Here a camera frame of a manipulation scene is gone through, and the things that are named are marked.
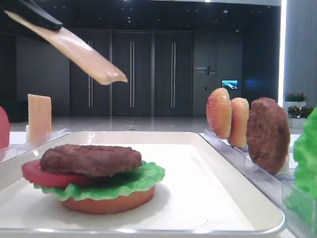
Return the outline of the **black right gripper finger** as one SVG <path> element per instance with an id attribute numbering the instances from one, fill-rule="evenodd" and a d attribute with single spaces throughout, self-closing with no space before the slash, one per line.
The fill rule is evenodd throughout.
<path id="1" fill-rule="evenodd" d="M 29 22 L 54 31 L 59 31 L 63 23 L 55 19 L 33 0 L 3 0 L 3 10 L 13 12 Z"/>

